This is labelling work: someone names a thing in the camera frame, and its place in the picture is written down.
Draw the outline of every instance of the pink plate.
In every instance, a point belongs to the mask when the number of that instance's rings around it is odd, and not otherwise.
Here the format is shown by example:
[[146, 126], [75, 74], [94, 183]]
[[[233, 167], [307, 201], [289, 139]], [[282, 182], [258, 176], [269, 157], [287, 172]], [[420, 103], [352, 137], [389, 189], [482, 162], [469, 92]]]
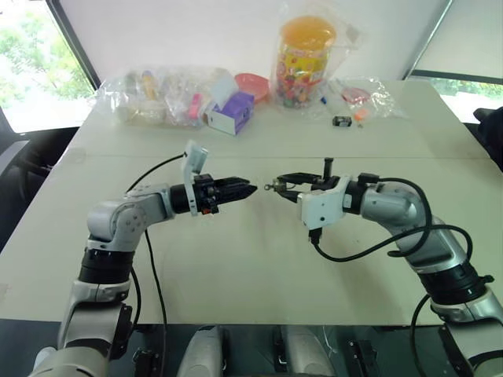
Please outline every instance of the pink plate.
[[253, 94], [255, 103], [262, 101], [269, 93], [269, 80], [253, 73], [240, 73], [234, 76], [239, 89]]

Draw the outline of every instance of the window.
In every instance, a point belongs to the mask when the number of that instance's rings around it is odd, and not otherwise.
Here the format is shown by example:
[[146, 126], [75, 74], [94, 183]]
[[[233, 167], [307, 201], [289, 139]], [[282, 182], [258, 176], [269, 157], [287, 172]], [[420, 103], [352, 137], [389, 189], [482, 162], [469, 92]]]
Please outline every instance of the window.
[[429, 81], [463, 123], [479, 122], [473, 116], [477, 108], [496, 109], [503, 106], [503, 79], [430, 71], [413, 71], [409, 79]]
[[0, 106], [17, 133], [80, 126], [94, 88], [44, 1], [0, 0]]

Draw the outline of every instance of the orange lid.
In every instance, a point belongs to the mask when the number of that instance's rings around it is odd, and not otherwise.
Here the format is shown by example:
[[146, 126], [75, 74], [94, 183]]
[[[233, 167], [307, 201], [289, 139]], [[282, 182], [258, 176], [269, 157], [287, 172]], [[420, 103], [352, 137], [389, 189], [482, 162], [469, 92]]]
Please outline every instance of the orange lid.
[[302, 16], [287, 22], [281, 28], [287, 45], [310, 51], [323, 50], [336, 40], [336, 29], [317, 16]]

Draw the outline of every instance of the small black object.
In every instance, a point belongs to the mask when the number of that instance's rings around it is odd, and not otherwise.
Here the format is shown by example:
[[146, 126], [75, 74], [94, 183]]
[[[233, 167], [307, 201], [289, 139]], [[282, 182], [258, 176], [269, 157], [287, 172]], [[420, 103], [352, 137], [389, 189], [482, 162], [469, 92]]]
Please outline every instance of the small black object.
[[372, 184], [372, 183], [377, 183], [379, 182], [379, 176], [376, 174], [371, 174], [371, 173], [360, 173], [358, 175], [358, 184], [359, 185], [366, 185], [366, 184]]
[[139, 349], [133, 356], [134, 377], [160, 377], [159, 354]]
[[349, 341], [351, 375], [361, 377], [381, 377], [377, 365], [377, 352], [369, 340]]
[[327, 180], [332, 175], [332, 157], [325, 157], [325, 165], [323, 166], [323, 180]]
[[285, 373], [287, 371], [286, 346], [280, 326], [273, 329], [273, 355], [274, 371], [276, 373]]
[[332, 125], [336, 127], [349, 127], [353, 123], [350, 116], [336, 115], [332, 119]]

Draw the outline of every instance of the clear plastic bag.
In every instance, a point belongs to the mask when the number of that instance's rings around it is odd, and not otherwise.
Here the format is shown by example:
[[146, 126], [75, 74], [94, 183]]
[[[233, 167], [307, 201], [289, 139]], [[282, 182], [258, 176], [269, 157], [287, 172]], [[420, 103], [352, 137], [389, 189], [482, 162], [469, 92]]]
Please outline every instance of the clear plastic bag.
[[118, 123], [198, 128], [204, 125], [204, 111], [215, 103], [211, 91], [223, 76], [232, 77], [223, 68], [136, 69], [101, 84], [97, 109]]
[[284, 2], [278, 35], [270, 92], [286, 108], [308, 108], [320, 101], [327, 79], [362, 41], [329, 0]]
[[407, 118], [384, 84], [376, 78], [333, 79], [329, 91], [337, 101], [346, 103], [354, 120]]

